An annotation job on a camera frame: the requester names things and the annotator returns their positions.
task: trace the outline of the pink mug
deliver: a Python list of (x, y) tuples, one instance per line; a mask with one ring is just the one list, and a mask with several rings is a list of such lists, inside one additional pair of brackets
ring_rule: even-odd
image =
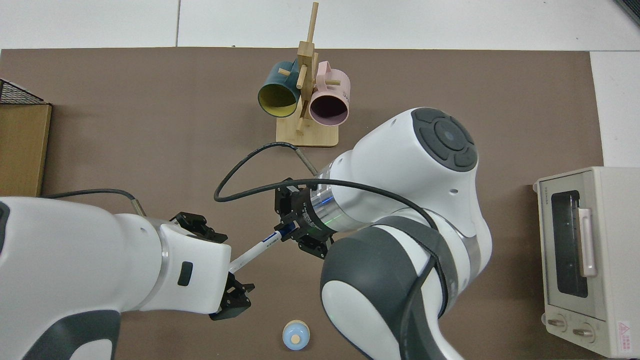
[(347, 120), (351, 91), (347, 74), (331, 69), (328, 61), (322, 61), (318, 64), (316, 87), (309, 101), (311, 118), (325, 126), (338, 126)]

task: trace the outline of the mug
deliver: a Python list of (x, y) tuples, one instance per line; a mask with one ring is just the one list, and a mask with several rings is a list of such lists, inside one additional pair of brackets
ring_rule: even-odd
[(351, 82), (344, 72), (331, 69), (328, 61), (318, 64), (317, 90), (309, 101), (309, 114), (319, 124), (338, 126), (349, 117)]
[(300, 90), (296, 88), (299, 73), (297, 60), (281, 61), (274, 65), (258, 91), (260, 107), (274, 117), (293, 114), (300, 98)]

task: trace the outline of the small blue container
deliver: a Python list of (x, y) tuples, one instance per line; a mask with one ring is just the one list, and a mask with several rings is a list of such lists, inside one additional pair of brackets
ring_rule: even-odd
[(301, 320), (290, 321), (282, 331), (282, 341), (291, 350), (302, 350), (309, 343), (309, 326)]

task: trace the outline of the oven door handle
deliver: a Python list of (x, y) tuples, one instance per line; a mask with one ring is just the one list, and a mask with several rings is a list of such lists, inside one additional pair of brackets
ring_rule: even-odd
[(595, 277), (595, 255), (593, 252), (593, 227), (591, 224), (591, 209), (578, 208), (578, 260), (580, 263), (580, 275), (583, 277)]

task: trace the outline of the cable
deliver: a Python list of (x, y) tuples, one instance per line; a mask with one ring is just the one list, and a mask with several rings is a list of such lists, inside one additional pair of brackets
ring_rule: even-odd
[(406, 296), (406, 302), (402, 312), (402, 318), (400, 319), (400, 357), (402, 360), (409, 360), (408, 338), (407, 333), (409, 331), (409, 314), (411, 313), (411, 306), (414, 298), (420, 293), (424, 281), (429, 277), (429, 273), (436, 265), (436, 259), (433, 256), (429, 257), (429, 261), (424, 266), (420, 276), (416, 277), (409, 289), (409, 293)]
[(217, 202), (233, 201), (233, 200), (241, 199), (243, 197), (255, 195), (257, 193), (266, 192), (266, 191), (269, 191), (269, 190), (277, 189), (279, 187), (287, 187), (287, 186), (298, 186), (298, 185), (307, 185), (307, 186), (315, 186), (315, 185), (346, 186), (348, 188), (356, 188), (356, 189), (359, 189), (359, 190), (365, 190), (365, 191), (368, 191), (368, 192), (377, 193), (378, 195), (386, 196), (388, 198), (391, 198), (391, 199), (394, 199), (396, 201), (402, 202), (403, 204), (407, 205), (409, 208), (412, 208), (418, 214), (420, 214), (420, 216), (422, 216), (427, 221), (429, 226), (431, 226), (434, 230), (436, 230), (436, 231), (438, 230), (438, 226), (433, 221), (431, 216), (429, 216), (429, 214), (427, 214), (427, 212), (424, 211), (424, 209), (422, 209), (416, 203), (414, 203), (411, 200), (409, 200), (409, 199), (407, 199), (405, 197), (402, 197), (402, 196), (400, 196), (400, 195), (398, 195), (396, 193), (392, 193), (390, 191), (387, 191), (387, 190), (384, 190), (384, 189), (381, 189), (381, 188), (376, 188), (376, 187), (369, 186), (369, 185), (365, 185), (365, 184), (354, 183), (354, 182), (345, 181), (345, 180), (334, 180), (334, 179), (286, 180), (286, 181), (280, 181), (279, 183), (273, 183), (273, 184), (269, 184), (269, 185), (259, 186), (257, 188), (253, 188), (253, 189), (250, 189), (250, 190), (245, 190), (243, 192), (235, 193), (233, 195), (220, 197), (220, 191), (226, 185), (226, 183), (229, 180), (229, 178), (230, 178), (230, 176), (227, 175), (227, 177), (225, 177), (224, 180), (222, 180), (220, 185), (218, 185), (218, 188), (216, 189), (216, 191), (213, 194), (213, 199), (215, 201), (217, 201)]
[(135, 196), (131, 195), (131, 193), (129, 193), (129, 192), (126, 192), (126, 191), (120, 190), (120, 189), (77, 190), (77, 191), (74, 191), (74, 192), (55, 193), (55, 194), (52, 194), (52, 195), (44, 195), (44, 196), (41, 196), (41, 197), (43, 197), (45, 199), (60, 199), (60, 198), (63, 198), (63, 197), (71, 197), (71, 196), (77, 196), (77, 195), (89, 195), (89, 194), (93, 194), (93, 193), (115, 193), (115, 194), (123, 195), (123, 196), (127, 197), (131, 201), (131, 204), (133, 205), (133, 210), (135, 210), (136, 214), (140, 215), (141, 217), (145, 217), (147, 215), (145, 213), (144, 209), (142, 208), (142, 205), (140, 205), (140, 201), (138, 201)]
[(311, 162), (307, 159), (307, 157), (305, 157), (305, 155), (297, 148), (297, 146), (288, 143), (288, 142), (271, 142), (271, 143), (267, 143), (264, 144), (263, 146), (260, 146), (258, 149), (255, 149), (254, 151), (252, 151), (251, 153), (249, 153), (249, 155), (245, 156), (244, 159), (240, 160), (239, 163), (237, 163), (233, 169), (231, 169), (231, 171), (229, 171), (229, 173), (227, 174), (227, 176), (225, 176), (225, 178), (220, 182), (220, 185), (218, 185), (218, 189), (216, 189), (216, 193), (220, 193), (220, 189), (222, 186), (224, 186), (224, 184), (227, 183), (227, 181), (229, 181), (229, 179), (236, 173), (236, 171), (238, 171), (238, 169), (240, 167), (242, 167), (247, 161), (249, 161), (249, 159), (251, 159), (252, 157), (254, 157), (256, 154), (270, 148), (270, 147), (276, 147), (276, 146), (282, 146), (282, 147), (288, 147), (290, 149), (292, 149), (293, 151), (296, 152), (296, 154), (298, 155), (298, 157), (300, 158), (300, 160), (302, 160), (302, 162), (305, 164), (305, 166), (309, 169), (309, 171), (311, 172), (311, 174), (313, 176), (317, 175), (317, 170), (316, 168), (313, 166), (313, 164), (311, 164)]

